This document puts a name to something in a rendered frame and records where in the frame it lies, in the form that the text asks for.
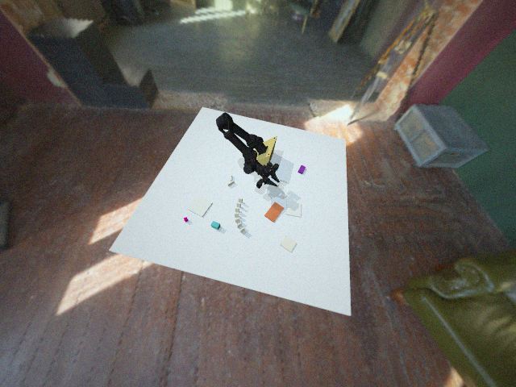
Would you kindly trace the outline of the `orange flat slab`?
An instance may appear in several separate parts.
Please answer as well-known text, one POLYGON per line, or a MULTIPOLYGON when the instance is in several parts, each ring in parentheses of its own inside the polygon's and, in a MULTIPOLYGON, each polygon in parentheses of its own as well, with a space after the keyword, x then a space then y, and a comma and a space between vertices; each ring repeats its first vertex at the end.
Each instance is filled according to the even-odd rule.
POLYGON ((279 214, 283 211, 284 207, 274 202, 267 213, 264 215, 266 218, 274 222, 279 214))

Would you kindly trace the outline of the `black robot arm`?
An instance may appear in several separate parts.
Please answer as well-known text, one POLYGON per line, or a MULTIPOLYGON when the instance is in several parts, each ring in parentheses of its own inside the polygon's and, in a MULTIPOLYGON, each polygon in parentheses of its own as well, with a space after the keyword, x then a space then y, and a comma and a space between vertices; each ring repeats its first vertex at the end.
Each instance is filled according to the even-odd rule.
MULTIPOLYGON (((254 148, 258 151, 259 155, 266 153, 268 148, 268 146, 263 144, 264 141, 262 137, 247 133, 243 128, 235 124, 232 117, 226 112, 216 118, 216 124, 225 139, 228 139, 242 152, 244 158, 244 172, 246 174, 255 172, 262 164, 256 159, 257 153, 254 148), (223 129, 229 131, 225 132, 223 129), (247 145, 238 136, 244 139, 247 145)), ((268 173, 268 171, 272 169, 273 164, 269 161, 267 165, 264 164, 263 166, 263 168, 259 168, 262 175, 268 173)))

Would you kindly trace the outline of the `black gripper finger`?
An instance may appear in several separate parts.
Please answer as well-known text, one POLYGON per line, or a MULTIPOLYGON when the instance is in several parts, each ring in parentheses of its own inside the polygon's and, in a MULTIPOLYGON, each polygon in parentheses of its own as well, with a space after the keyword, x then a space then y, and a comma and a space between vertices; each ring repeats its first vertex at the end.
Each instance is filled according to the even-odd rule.
POLYGON ((274 185, 274 186, 277 186, 273 181, 271 181, 269 178, 265 181, 264 184, 268 184, 268 185, 274 185))
POLYGON ((272 178, 273 180, 275 180, 276 182, 278 182, 278 183, 280 182, 280 181, 278 180, 278 178, 277 178, 276 170, 273 172, 273 174, 272 174, 271 178, 272 178))

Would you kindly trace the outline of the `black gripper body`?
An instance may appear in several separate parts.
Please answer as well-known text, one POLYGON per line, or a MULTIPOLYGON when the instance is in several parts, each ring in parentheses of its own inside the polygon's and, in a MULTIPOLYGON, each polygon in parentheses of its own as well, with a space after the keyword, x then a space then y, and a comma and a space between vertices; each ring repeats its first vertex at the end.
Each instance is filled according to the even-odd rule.
MULTIPOLYGON (((259 168, 263 168, 264 166, 261 165, 259 168)), ((258 175, 261 175, 263 179, 259 179, 258 182, 256 183, 256 187, 259 189, 261 186, 262 186, 262 183, 268 179, 269 176, 272 176, 273 172, 276 170, 278 170, 278 167, 279 167, 279 164, 275 164, 272 169, 270 171, 268 171, 268 173, 265 173, 264 175, 262 175, 260 173, 260 170, 259 168, 256 170, 257 174, 258 175)))

